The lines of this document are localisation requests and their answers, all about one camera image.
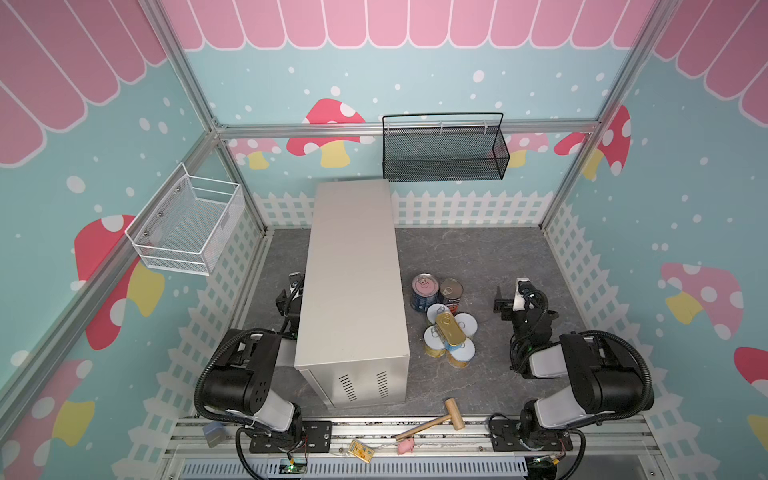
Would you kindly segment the dark blue tomato can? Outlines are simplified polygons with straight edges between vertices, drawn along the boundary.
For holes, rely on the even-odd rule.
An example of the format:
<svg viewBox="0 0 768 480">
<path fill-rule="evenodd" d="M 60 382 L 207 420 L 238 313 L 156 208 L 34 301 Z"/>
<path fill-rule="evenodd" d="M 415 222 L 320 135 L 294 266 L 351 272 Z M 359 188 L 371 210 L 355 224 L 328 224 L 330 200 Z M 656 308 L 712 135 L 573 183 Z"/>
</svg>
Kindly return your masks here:
<svg viewBox="0 0 768 480">
<path fill-rule="evenodd" d="M 456 314 L 459 309 L 463 294 L 464 287 L 457 279 L 444 279 L 440 283 L 440 289 L 438 292 L 439 303 L 445 305 L 452 314 Z"/>
</svg>

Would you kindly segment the gold sardine tin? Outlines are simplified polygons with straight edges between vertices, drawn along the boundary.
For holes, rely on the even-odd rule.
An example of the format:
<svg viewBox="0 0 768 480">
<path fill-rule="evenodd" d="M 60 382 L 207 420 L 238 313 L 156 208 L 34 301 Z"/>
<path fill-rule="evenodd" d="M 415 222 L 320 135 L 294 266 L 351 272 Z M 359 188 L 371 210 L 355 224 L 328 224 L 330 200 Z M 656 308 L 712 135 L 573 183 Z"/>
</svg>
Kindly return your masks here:
<svg viewBox="0 0 768 480">
<path fill-rule="evenodd" d="M 467 340 L 466 334 L 450 310 L 436 316 L 435 327 L 445 348 L 449 351 L 461 348 Z"/>
</svg>

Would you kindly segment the blue soup can pink lid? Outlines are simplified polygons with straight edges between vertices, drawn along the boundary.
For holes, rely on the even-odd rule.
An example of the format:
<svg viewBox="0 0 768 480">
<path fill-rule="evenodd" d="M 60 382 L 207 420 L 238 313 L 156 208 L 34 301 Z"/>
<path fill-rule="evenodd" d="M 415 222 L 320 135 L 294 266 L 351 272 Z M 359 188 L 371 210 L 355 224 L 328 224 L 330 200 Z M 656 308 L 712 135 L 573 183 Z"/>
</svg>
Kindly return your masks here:
<svg viewBox="0 0 768 480">
<path fill-rule="evenodd" d="M 417 312 L 426 312 L 437 302 L 439 281 L 428 273 L 416 275 L 411 282 L 411 307 Z"/>
</svg>

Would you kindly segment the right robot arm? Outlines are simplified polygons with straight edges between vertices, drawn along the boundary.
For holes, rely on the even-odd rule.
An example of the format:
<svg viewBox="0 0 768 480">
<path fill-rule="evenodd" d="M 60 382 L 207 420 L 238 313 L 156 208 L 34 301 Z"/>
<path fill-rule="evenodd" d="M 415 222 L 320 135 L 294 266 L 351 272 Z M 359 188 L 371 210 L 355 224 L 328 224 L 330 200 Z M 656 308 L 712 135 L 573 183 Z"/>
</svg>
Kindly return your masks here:
<svg viewBox="0 0 768 480">
<path fill-rule="evenodd" d="M 529 278 L 517 279 L 513 297 L 497 294 L 493 310 L 513 327 L 513 372 L 528 380 L 568 382 L 552 395 L 527 401 L 515 418 L 493 413 L 486 421 L 494 451 L 525 453 L 528 478 L 571 478 L 586 455 L 585 427 L 624 420 L 654 405 L 651 369 L 640 352 L 603 330 L 555 337 L 559 314 Z"/>
</svg>

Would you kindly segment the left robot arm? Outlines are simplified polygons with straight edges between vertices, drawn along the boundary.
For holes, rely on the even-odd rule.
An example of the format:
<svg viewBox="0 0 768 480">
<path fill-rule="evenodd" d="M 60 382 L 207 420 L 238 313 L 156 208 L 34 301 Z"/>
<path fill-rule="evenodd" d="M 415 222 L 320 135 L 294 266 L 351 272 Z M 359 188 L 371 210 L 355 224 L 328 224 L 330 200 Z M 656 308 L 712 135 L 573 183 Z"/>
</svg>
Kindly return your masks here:
<svg viewBox="0 0 768 480">
<path fill-rule="evenodd" d="M 278 367 L 295 366 L 305 278 L 289 275 L 289 287 L 275 300 L 283 323 L 279 330 L 250 328 L 228 330 L 200 374 L 193 403 L 196 413 L 210 422 L 203 435 L 213 448 L 227 439 L 225 426 L 234 424 L 235 450 L 245 473 L 261 479 L 246 458 L 243 437 L 258 452 L 274 450 L 286 455 L 283 474 L 308 471 L 308 453 L 328 452 L 332 424 L 305 424 L 301 407 L 282 398 L 272 388 Z"/>
</svg>

